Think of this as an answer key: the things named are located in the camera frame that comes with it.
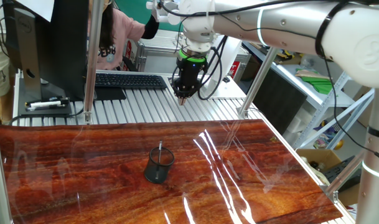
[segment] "computer monitor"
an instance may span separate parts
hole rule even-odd
[[[24,74],[19,115],[71,113],[70,108],[26,111],[24,103],[61,94],[84,97],[88,0],[56,0],[50,22],[17,1],[3,3],[7,52]],[[49,84],[40,84],[40,78]]]

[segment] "reddish-brown wood grain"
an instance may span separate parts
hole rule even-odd
[[[262,121],[0,127],[14,223],[322,223],[340,212]],[[163,184],[143,174],[159,140]]]

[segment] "monitor stand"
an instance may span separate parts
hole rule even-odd
[[[37,51],[35,15],[24,9],[15,8],[17,39],[22,62],[23,79],[19,80],[19,115],[68,115],[72,109],[70,104],[66,108],[27,111],[26,102],[49,101],[55,96],[66,96],[65,92],[48,83],[41,84],[39,57]]]
[[[63,96],[66,97],[65,91],[51,83],[48,84],[40,84],[41,85],[41,96],[42,100],[48,101],[49,98],[54,96]],[[63,116],[72,113],[72,108],[70,104],[68,104],[65,108],[58,109],[46,109],[46,110],[35,110],[35,111],[27,111],[26,110],[26,102],[30,101],[41,101],[38,97],[31,95],[26,91],[25,81],[23,78],[19,80],[19,97],[18,97],[18,114],[19,115],[44,115],[44,116]]]

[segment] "black sleeve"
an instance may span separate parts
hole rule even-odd
[[[156,22],[155,18],[151,16],[147,24],[145,25],[145,32],[142,35],[143,39],[152,39],[159,29],[159,23]]]

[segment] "pink shirt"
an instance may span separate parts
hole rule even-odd
[[[145,32],[145,25],[129,18],[123,12],[113,9],[114,43],[108,49],[100,48],[96,69],[114,70],[123,61],[123,50],[127,39],[139,41]]]

